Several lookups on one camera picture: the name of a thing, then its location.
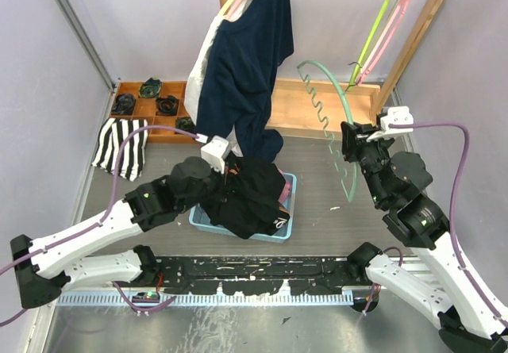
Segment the black printed t shirt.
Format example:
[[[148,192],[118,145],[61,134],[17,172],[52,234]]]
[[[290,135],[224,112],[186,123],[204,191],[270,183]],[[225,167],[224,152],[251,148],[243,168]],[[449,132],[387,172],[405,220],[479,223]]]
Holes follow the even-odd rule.
[[[245,200],[241,216],[237,236],[245,240],[254,234],[272,236],[291,220],[277,199],[263,196]]]

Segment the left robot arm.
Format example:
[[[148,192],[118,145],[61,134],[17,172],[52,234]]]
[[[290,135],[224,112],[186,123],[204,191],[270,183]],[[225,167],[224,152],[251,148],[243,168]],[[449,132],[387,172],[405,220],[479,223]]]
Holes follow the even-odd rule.
[[[222,181],[217,168],[191,156],[94,217],[50,236],[13,238],[10,250],[22,308],[35,309],[66,291],[109,282],[151,286],[160,265],[150,247],[137,245],[114,255],[96,252],[171,223],[209,198]]]

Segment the navy blue t shirt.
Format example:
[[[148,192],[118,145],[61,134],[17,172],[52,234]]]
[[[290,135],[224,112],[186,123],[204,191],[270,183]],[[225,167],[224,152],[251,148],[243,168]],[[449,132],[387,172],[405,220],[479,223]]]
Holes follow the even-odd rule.
[[[244,156],[268,162],[283,137],[266,125],[278,67],[294,53],[291,0],[253,0],[236,21],[217,31],[198,100],[196,129],[234,134]]]

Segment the pink t shirt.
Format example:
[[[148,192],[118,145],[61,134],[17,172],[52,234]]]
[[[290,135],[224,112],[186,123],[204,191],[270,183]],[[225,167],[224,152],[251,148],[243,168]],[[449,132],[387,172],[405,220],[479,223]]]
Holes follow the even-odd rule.
[[[291,184],[287,181],[283,171],[279,170],[279,173],[283,176],[283,179],[285,180],[283,189],[279,195],[279,203],[282,205],[287,200],[287,198],[291,193]]]

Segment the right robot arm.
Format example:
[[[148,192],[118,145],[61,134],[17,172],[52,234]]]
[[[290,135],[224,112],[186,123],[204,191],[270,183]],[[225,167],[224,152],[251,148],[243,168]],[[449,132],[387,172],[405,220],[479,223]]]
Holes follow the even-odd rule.
[[[492,293],[460,247],[455,214],[444,213],[425,193],[433,181],[421,156],[390,154],[393,130],[413,125],[341,123],[342,154],[358,163],[374,207],[384,212],[388,231],[428,267],[433,287],[393,262],[371,243],[348,258],[348,275],[391,291],[423,315],[453,352],[505,352],[507,307]]]

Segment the mint green hanger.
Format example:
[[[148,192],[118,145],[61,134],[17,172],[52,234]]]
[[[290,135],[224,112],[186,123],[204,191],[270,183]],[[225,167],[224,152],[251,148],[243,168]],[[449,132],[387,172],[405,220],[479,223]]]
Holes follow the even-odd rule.
[[[321,130],[322,134],[325,137],[325,139],[328,141],[328,148],[329,148],[329,154],[333,157],[333,165],[335,168],[335,171],[339,175],[339,179],[341,181],[342,190],[344,191],[344,195],[349,203],[352,203],[354,201],[354,198],[356,196],[356,191],[358,187],[358,174],[359,174],[359,166],[357,163],[354,163],[352,166],[352,170],[349,171],[344,165],[343,165],[343,155],[342,152],[340,152],[337,148],[337,142],[338,137],[336,135],[336,132],[332,131],[330,126],[330,119],[329,117],[324,113],[324,103],[322,101],[317,100],[317,88],[316,86],[311,82],[312,79],[310,75],[304,74],[302,72],[302,69],[306,65],[311,65],[319,69],[322,73],[325,74],[325,77],[330,81],[332,84],[333,89],[336,91],[340,103],[342,105],[342,109],[344,111],[344,115],[346,118],[346,122],[353,123],[352,118],[352,111],[350,109],[348,99],[346,98],[346,95],[344,93],[344,90],[341,88],[339,82],[335,78],[335,76],[329,71],[328,68],[326,68],[324,65],[319,63],[318,61],[307,59],[302,61],[297,66],[298,74],[304,83],[304,87],[306,89],[307,94],[310,96],[311,104],[317,111],[317,118],[319,120],[319,123],[321,124]]]

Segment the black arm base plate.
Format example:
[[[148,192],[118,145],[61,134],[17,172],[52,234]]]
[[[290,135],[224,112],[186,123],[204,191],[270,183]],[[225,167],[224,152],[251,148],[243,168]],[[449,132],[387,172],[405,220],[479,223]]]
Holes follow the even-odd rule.
[[[290,295],[341,294],[348,286],[371,286],[365,277],[354,277],[348,261],[336,257],[299,256],[160,256],[159,270],[149,282],[123,288],[154,287],[165,294],[259,296],[277,294],[284,285]]]

